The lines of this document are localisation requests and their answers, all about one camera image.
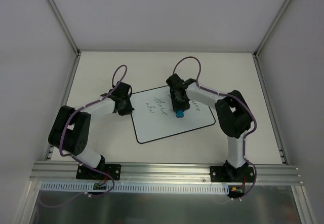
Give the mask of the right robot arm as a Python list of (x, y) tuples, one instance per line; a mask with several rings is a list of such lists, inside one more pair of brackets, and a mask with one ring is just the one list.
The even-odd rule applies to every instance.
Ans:
[(245, 136), (255, 122), (242, 94), (217, 92), (201, 86), (195, 79), (183, 80), (176, 73), (166, 80), (170, 88), (173, 111), (176, 117), (184, 117), (190, 102), (197, 101), (216, 111), (222, 132), (227, 136), (228, 156), (215, 176), (224, 181), (241, 181), (249, 164), (244, 158)]

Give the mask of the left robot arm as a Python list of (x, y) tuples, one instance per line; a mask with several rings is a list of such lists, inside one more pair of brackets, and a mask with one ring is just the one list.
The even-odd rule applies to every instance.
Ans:
[(80, 161), (77, 179), (99, 180), (107, 177), (105, 173), (113, 176), (114, 168), (109, 167), (105, 158), (88, 146), (90, 123), (95, 117), (109, 114), (130, 115), (134, 110), (131, 96), (131, 85), (118, 82), (108, 93), (100, 95), (99, 99), (80, 109), (67, 105), (59, 109), (48, 142), (59, 153)]

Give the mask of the white whiteboard black frame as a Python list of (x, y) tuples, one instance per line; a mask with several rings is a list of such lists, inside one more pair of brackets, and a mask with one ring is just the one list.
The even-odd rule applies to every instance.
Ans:
[(190, 101), (181, 118), (173, 112), (170, 88), (158, 87), (132, 94), (132, 122), (140, 144), (212, 126), (216, 123), (211, 108)]

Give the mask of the blue whiteboard eraser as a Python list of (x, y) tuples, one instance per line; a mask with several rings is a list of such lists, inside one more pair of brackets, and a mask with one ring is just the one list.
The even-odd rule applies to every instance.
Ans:
[(183, 110), (177, 110), (175, 111), (175, 115), (177, 118), (183, 118), (184, 117), (184, 111)]

